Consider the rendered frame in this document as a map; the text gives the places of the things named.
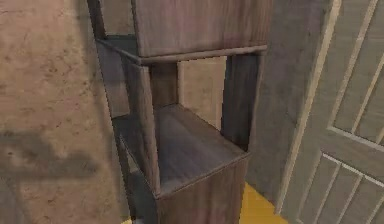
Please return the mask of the grey panelled room door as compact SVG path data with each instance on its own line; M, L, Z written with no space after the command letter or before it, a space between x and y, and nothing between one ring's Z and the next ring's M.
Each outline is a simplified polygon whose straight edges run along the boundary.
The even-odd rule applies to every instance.
M277 214L384 224L384 0L331 0Z

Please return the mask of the dark brown wooden shelf unit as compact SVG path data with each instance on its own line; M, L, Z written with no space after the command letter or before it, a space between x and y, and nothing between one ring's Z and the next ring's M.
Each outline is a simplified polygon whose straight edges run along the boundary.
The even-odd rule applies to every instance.
M239 224L273 0L87 0L132 224ZM179 65L226 59L221 126L181 102Z

